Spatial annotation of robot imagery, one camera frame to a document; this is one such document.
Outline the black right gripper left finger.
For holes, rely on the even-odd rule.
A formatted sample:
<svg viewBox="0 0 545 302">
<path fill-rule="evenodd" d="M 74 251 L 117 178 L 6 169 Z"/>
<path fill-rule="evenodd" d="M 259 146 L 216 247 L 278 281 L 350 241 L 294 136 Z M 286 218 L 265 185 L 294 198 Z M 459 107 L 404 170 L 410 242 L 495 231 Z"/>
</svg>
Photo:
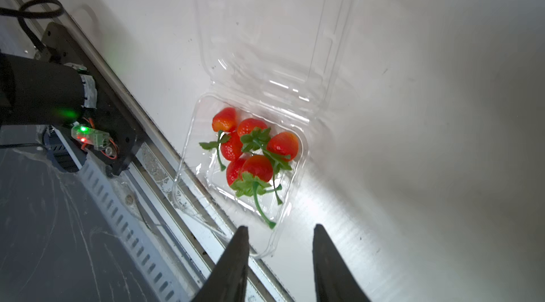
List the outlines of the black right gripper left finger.
<svg viewBox="0 0 545 302">
<path fill-rule="evenodd" d="M 193 301 L 245 301 L 249 250 L 248 228 L 241 226 Z"/>
</svg>

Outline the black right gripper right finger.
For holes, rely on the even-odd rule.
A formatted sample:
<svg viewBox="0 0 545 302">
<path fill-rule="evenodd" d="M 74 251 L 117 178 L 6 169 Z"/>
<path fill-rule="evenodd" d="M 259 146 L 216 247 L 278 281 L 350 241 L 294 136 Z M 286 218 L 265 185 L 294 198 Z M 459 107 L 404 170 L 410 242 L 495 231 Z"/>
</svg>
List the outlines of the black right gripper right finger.
<svg viewBox="0 0 545 302">
<path fill-rule="evenodd" d="M 312 259 L 317 301 L 370 301 L 321 224 L 314 229 Z"/>
</svg>

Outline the strawberry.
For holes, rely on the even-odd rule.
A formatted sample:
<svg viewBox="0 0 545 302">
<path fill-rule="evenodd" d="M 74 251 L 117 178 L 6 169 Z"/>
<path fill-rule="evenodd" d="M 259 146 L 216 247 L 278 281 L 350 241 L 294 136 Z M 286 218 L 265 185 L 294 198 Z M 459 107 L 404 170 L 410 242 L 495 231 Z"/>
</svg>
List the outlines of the strawberry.
<svg viewBox="0 0 545 302">
<path fill-rule="evenodd" d="M 292 171 L 291 163 L 299 156 L 299 138 L 291 131 L 272 135 L 272 128 L 258 118 L 238 118 L 233 107 L 220 110 L 211 120 L 216 140 L 201 142 L 203 150 L 218 154 L 220 170 L 226 174 L 227 184 L 237 198 L 251 197 L 258 214 L 273 229 L 276 222 L 266 215 L 259 198 L 274 194 L 278 205 L 282 184 L 279 174 Z"/>
</svg>

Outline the clear clamshell container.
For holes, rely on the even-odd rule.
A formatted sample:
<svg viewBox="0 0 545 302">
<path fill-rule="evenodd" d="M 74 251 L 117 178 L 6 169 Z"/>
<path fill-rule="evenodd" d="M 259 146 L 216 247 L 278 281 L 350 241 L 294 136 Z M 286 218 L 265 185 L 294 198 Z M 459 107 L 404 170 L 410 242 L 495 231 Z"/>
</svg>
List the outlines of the clear clamshell container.
<svg viewBox="0 0 545 302">
<path fill-rule="evenodd" d="M 307 160 L 324 138 L 326 110 L 359 0 L 194 0 L 208 91 L 194 107 L 175 177 L 180 210 L 224 241 L 248 228 L 250 254 L 275 252 Z M 228 140 L 213 117 L 262 120 L 244 137 L 243 156 L 265 156 L 269 181 L 251 171 L 240 179 L 221 153 Z"/>
</svg>

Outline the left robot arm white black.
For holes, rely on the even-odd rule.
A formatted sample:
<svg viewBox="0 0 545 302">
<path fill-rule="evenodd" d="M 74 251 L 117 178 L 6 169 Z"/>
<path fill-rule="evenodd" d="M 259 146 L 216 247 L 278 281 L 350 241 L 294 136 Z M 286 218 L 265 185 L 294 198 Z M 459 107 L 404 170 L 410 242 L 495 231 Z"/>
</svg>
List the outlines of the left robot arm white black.
<svg viewBox="0 0 545 302">
<path fill-rule="evenodd" d="M 1 54 L 1 125 L 66 125 L 95 109 L 93 76 L 68 65 Z"/>
</svg>

